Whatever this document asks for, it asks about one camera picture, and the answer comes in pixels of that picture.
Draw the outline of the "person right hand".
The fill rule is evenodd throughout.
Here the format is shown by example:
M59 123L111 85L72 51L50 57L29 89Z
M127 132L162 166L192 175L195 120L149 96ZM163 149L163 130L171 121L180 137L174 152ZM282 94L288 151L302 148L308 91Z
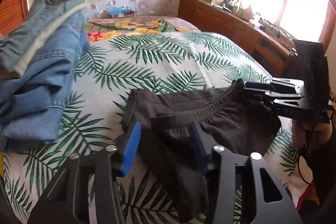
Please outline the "person right hand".
M307 149L308 152L317 150L329 141L332 132L332 121L302 123L292 120L292 141L297 149Z

